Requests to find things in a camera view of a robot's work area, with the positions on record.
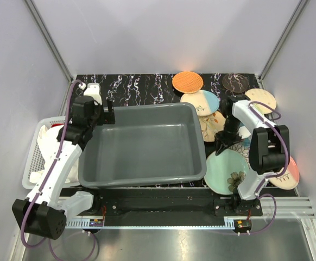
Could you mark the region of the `mint green flower plate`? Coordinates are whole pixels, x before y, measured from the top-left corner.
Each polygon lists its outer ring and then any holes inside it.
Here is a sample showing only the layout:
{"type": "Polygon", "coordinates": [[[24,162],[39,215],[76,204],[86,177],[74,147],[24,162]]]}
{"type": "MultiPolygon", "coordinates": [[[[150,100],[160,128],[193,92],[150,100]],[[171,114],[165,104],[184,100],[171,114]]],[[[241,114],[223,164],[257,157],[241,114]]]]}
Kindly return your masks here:
{"type": "Polygon", "coordinates": [[[206,159],[206,185],[220,195],[232,195],[249,171],[246,159],[238,152],[212,152],[206,159]]]}

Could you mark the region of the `cream and blue plate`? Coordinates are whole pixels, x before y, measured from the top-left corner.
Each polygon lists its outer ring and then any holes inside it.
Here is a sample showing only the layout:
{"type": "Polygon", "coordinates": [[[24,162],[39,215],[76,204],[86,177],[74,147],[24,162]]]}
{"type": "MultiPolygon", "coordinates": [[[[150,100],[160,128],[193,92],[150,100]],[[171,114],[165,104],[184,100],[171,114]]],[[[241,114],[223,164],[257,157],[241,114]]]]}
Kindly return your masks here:
{"type": "Polygon", "coordinates": [[[195,107],[198,116],[208,116],[215,113],[219,108],[218,97],[205,90],[199,90],[192,94],[183,94],[180,102],[190,103],[195,107]]]}

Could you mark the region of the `orange woven plate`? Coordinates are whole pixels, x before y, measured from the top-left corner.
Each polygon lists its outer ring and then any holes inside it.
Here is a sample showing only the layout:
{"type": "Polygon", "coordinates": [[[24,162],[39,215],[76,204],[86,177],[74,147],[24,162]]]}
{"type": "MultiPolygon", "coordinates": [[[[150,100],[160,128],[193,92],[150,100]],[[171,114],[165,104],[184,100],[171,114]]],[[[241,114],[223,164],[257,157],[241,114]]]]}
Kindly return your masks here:
{"type": "Polygon", "coordinates": [[[177,73],[172,78],[172,85],[174,89],[184,94],[192,94],[199,91],[203,85],[204,81],[202,77],[192,71],[182,71],[177,73]]]}

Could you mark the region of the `teal embossed plate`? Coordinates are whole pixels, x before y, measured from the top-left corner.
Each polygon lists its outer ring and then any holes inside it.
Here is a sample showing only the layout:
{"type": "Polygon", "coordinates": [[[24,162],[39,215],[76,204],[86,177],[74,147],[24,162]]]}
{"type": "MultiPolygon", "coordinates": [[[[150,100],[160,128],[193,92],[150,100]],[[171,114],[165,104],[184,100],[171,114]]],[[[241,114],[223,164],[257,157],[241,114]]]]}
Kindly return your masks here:
{"type": "Polygon", "coordinates": [[[250,144],[251,144],[251,136],[245,138],[243,141],[242,141],[242,145],[244,147],[250,147],[250,144]]]}

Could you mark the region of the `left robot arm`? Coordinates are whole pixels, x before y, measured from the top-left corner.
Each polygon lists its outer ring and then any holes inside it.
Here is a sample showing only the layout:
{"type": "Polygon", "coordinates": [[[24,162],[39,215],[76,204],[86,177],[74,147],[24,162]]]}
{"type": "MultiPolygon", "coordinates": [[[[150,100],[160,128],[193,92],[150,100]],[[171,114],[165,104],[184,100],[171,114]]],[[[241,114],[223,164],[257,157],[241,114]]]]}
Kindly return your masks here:
{"type": "Polygon", "coordinates": [[[25,199],[16,199],[12,212],[21,231],[48,239],[58,239],[63,233],[67,220],[86,211],[96,215],[101,210],[101,201],[88,190],[77,191],[73,196],[59,202],[74,163],[79,159],[87,143],[92,139],[97,126],[115,123],[113,102],[107,100],[105,109],[102,102],[91,96],[79,96],[67,106],[65,123],[57,136],[57,151],[52,163],[45,170],[25,199]]]}

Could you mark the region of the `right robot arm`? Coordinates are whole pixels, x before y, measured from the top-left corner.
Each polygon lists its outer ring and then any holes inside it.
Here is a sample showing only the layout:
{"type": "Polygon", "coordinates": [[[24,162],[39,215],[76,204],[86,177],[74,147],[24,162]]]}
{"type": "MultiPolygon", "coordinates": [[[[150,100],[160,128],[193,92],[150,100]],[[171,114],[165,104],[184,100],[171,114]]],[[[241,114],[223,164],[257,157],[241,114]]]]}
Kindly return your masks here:
{"type": "Polygon", "coordinates": [[[260,197],[260,191],[270,178],[285,174],[289,162],[289,129],[267,119],[254,107],[246,95],[228,97],[220,102],[219,110],[225,117],[224,128],[215,135],[215,155],[220,155],[239,143],[241,124],[250,132],[250,170],[237,187],[238,198],[231,201],[232,212],[244,215],[250,209],[250,200],[260,197]]]}

